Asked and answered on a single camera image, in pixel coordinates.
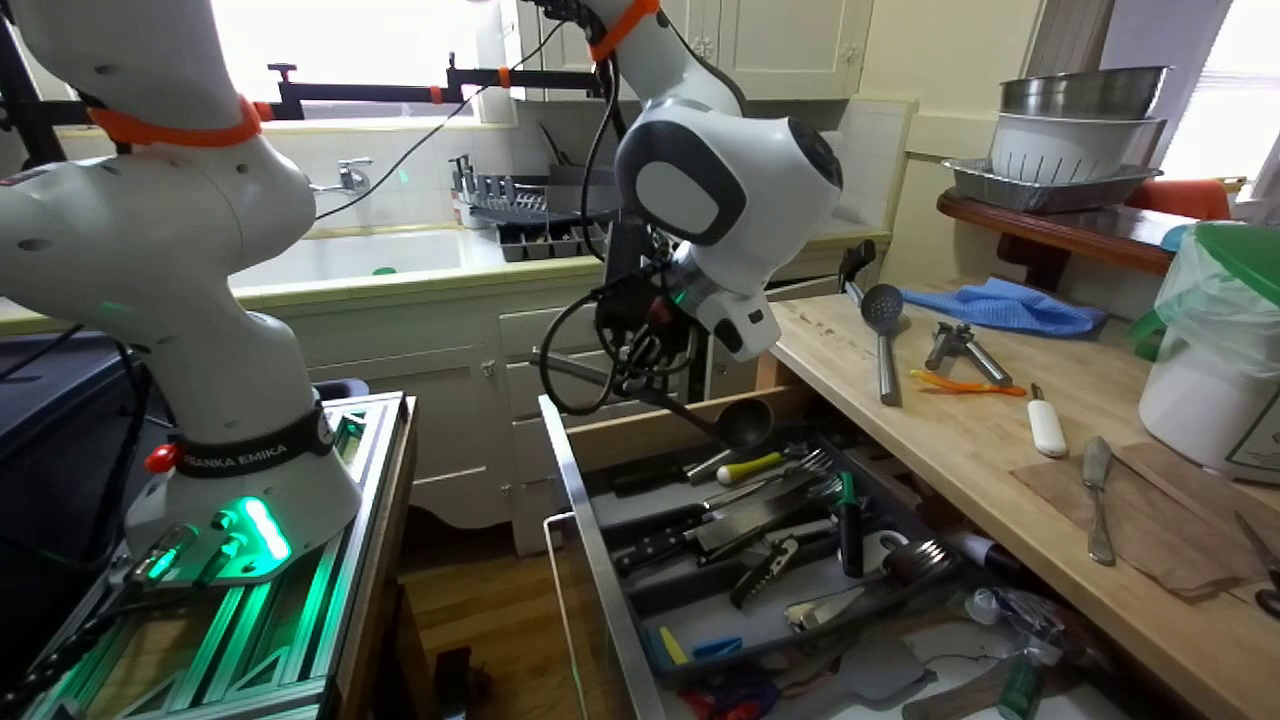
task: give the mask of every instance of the wooden floor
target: wooden floor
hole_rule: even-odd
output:
[[[517,556],[514,530],[418,526],[403,547],[403,588],[428,663],[448,647],[472,647],[487,674],[481,720],[569,720],[582,717],[573,663],[562,631],[552,573],[543,556]],[[569,591],[586,658],[590,717],[625,717],[606,628],[591,625],[586,591]]]

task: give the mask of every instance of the wooden workbench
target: wooden workbench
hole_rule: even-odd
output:
[[[1117,567],[1101,567],[1085,530],[1014,480],[1014,469],[1044,462],[1027,437],[1023,399],[916,391],[908,367],[924,363],[938,316],[908,316],[914,325],[896,340],[905,409],[880,409],[877,340],[846,294],[775,305],[783,329],[775,358],[1205,717],[1276,717],[1280,625],[1254,603],[1254,588],[1185,603],[1127,567],[1124,552]],[[1104,437],[1111,448],[1147,438],[1138,419],[1147,372],[1124,344],[1014,331],[981,331],[981,340],[1018,379],[1041,385],[1062,409],[1073,461],[1088,437]],[[1254,496],[1280,506],[1280,490],[1254,489]]]

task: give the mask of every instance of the window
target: window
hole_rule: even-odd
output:
[[[249,98],[281,98],[270,62],[310,82],[445,82],[445,62],[481,62],[487,0],[213,0],[219,42]],[[310,115],[363,115],[362,103]]]
[[[1188,115],[1168,145],[1164,176],[1262,176],[1280,140],[1276,27],[1276,0],[1234,0]]]

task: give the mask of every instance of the faucet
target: faucet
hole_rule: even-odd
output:
[[[475,166],[472,154],[452,154],[452,196],[472,196],[475,191]]]
[[[351,154],[337,163],[337,184],[314,184],[314,191],[363,191],[374,154]]]

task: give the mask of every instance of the wooden cutting board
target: wooden cutting board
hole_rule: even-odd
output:
[[[1092,498],[1079,461],[1034,462],[1014,476],[1079,523],[1079,552],[1088,552]],[[1213,476],[1164,444],[1117,448],[1104,513],[1122,563],[1140,567],[1185,598],[1264,581],[1236,513],[1280,552],[1280,516],[1271,506],[1254,505],[1236,480]]]

